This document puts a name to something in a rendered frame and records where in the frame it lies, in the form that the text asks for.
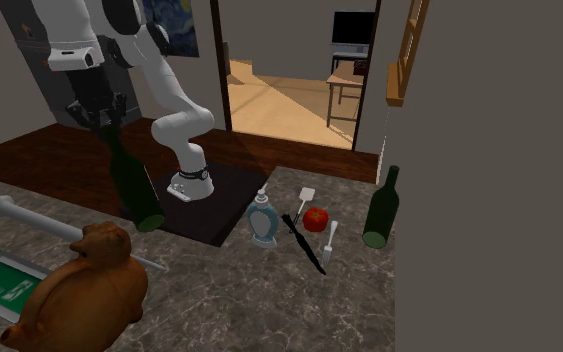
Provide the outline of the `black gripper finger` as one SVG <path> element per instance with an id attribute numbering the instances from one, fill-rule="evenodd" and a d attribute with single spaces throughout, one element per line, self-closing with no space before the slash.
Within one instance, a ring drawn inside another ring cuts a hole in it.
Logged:
<path id="1" fill-rule="evenodd" d="M 114 93 L 110 107 L 107 109 L 107 116 L 110 123 L 115 127 L 120 127 L 123 118 L 127 114 L 127 96 L 123 93 Z"/>
<path id="2" fill-rule="evenodd" d="M 85 109 L 78 100 L 70 103 L 65 111 L 83 128 L 99 133 L 101 128 L 100 115 Z"/>

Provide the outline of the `brown clay animal figure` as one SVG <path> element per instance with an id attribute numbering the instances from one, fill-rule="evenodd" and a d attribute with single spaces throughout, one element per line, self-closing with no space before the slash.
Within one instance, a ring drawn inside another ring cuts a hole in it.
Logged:
<path id="1" fill-rule="evenodd" d="M 78 257 L 46 276 L 0 343 L 17 352 L 105 352 L 141 320 L 145 268 L 131 256 L 129 234 L 111 221 L 82 229 L 69 245 Z"/>

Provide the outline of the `long black knife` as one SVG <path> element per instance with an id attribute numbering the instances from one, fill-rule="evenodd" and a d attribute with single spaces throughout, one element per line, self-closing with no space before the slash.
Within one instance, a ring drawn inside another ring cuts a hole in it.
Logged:
<path id="1" fill-rule="evenodd" d="M 318 261 L 317 257 L 315 256 L 313 250 L 311 249 L 310 245 L 308 244 L 307 240 L 304 238 L 304 236 L 296 229 L 292 218 L 288 215 L 288 214 L 283 214 L 281 216 L 282 221 L 288 226 L 288 228 L 290 229 L 290 232 L 294 234 L 295 239 L 297 241 L 297 243 L 299 244 L 299 246 L 301 247 L 301 249 L 305 252 L 306 256 L 308 257 L 308 259 L 311 261 L 311 263 L 314 265 L 314 267 L 322 274 L 325 275 L 326 272 L 323 269 L 323 267 L 320 265 L 320 262 Z"/>

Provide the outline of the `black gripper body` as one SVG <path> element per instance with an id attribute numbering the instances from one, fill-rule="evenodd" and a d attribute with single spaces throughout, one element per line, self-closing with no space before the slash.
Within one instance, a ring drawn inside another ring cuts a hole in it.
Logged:
<path id="1" fill-rule="evenodd" d="M 114 93 L 103 66 L 67 71 L 66 75 L 75 93 L 75 100 L 66 107 L 71 117 L 81 118 L 83 109 L 89 114 L 105 111 L 110 118 L 117 116 Z"/>

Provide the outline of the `wooden table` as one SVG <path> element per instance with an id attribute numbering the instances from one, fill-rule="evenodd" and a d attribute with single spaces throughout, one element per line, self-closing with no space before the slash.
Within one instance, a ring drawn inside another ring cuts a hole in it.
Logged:
<path id="1" fill-rule="evenodd" d="M 340 88 L 340 93 L 338 94 L 338 103 L 341 103 L 341 98 L 345 95 L 343 94 L 344 88 L 360 88 L 361 94 L 356 96 L 356 99 L 360 99 L 365 91 L 364 88 L 364 76 L 354 74 L 354 63 L 351 61 L 342 61 L 337 68 L 334 69 L 333 73 L 326 80 L 329 85 L 329 98 L 326 116 L 326 127 L 329 127 L 332 120 L 341 121 L 353 121 L 353 118 L 334 116 L 332 114 L 334 90 L 336 87 Z M 346 95 L 346 98 L 352 98 L 352 95 Z"/>

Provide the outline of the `red tomato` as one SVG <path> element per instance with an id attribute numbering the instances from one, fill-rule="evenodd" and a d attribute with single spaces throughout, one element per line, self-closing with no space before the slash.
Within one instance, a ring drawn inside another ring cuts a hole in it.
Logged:
<path id="1" fill-rule="evenodd" d="M 323 208 L 311 207 L 303 215 L 302 222 L 309 232 L 323 232 L 329 222 L 329 215 Z"/>

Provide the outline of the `blue starry wall picture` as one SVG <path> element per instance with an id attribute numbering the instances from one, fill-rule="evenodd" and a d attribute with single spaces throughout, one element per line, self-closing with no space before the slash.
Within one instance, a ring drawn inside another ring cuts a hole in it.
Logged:
<path id="1" fill-rule="evenodd" d="M 142 0 L 142 3 L 146 19 L 159 24 L 168 35 L 168 56 L 199 56 L 191 0 Z"/>

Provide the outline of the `blue grey dispenser bottle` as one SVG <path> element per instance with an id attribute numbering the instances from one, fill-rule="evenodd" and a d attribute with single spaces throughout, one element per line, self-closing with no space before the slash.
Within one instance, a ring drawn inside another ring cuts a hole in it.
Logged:
<path id="1" fill-rule="evenodd" d="M 247 209 L 247 218 L 253 231 L 250 242 L 260 248 L 273 249 L 277 246 L 275 234 L 279 227 L 279 216 L 269 202 L 264 184 Z"/>

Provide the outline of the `dark green wine bottle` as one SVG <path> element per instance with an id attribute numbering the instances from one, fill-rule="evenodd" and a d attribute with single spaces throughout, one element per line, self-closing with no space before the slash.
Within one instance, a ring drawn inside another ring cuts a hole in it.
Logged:
<path id="1" fill-rule="evenodd" d="M 364 243 L 370 248 L 381 249 L 387 244 L 399 208 L 395 189 L 399 172 L 398 166 L 391 165 L 384 185 L 371 198 L 362 235 Z"/>
<path id="2" fill-rule="evenodd" d="M 139 232 L 151 232 L 165 221 L 165 214 L 145 165 L 127 151 L 118 129 L 107 124 L 101 128 L 112 156 L 109 172 L 119 197 Z"/>

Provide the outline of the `dark robot stand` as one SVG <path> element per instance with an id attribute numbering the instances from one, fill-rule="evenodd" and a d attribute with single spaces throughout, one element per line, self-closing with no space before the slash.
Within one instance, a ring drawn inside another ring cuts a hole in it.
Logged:
<path id="1" fill-rule="evenodd" d="M 152 178 L 152 184 L 165 213 L 160 230 L 221 247 L 234 226 L 254 200 L 268 176 L 234 166 L 208 163 L 214 191 L 202 200 L 183 202 L 167 191 L 175 170 Z"/>

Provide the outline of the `black television on stand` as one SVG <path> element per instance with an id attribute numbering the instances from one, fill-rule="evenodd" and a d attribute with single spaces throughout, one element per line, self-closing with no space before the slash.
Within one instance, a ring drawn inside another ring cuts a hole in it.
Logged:
<path id="1" fill-rule="evenodd" d="M 376 13 L 365 10 L 340 10 L 333 16 L 331 72 L 341 61 L 363 60 L 368 56 Z"/>

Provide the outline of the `white spatula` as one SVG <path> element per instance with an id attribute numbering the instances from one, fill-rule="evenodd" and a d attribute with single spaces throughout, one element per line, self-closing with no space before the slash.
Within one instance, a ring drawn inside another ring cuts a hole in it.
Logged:
<path id="1" fill-rule="evenodd" d="M 293 224 L 294 224 L 294 225 L 297 224 L 298 218 L 299 218 L 299 216 L 301 215 L 302 210 L 303 210 L 305 204 L 306 204 L 307 202 L 310 202 L 310 201 L 314 198 L 314 195 L 315 195 L 315 190 L 314 190 L 313 188 L 303 187 L 303 188 L 301 189 L 301 192 L 300 192 L 300 194 L 299 194 L 299 198 L 300 198 L 300 200 L 302 201 L 302 203 L 301 203 L 301 205 L 300 205 L 300 207 L 299 207 L 299 209 L 298 209 L 298 211 L 297 211 L 295 217 L 293 218 Z"/>

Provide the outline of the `wooden window frame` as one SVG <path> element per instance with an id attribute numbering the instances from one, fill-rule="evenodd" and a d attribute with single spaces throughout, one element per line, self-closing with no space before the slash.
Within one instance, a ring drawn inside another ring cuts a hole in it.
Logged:
<path id="1" fill-rule="evenodd" d="M 402 107 L 431 0 L 411 0 L 396 62 L 388 65 L 386 101 Z"/>

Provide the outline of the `white fork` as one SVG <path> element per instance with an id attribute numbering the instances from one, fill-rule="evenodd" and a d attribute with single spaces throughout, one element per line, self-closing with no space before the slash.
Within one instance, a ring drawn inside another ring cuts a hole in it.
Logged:
<path id="1" fill-rule="evenodd" d="M 338 227 L 338 222 L 336 220 L 333 220 L 331 222 L 331 225 L 330 225 L 330 234 L 329 234 L 329 237 L 328 237 L 328 242 L 324 246 L 324 249 L 323 249 L 322 264 L 324 266 L 327 266 L 329 261 L 330 261 L 332 250 L 333 250 L 332 241 L 333 241 L 335 232 L 337 230 L 337 227 Z"/>

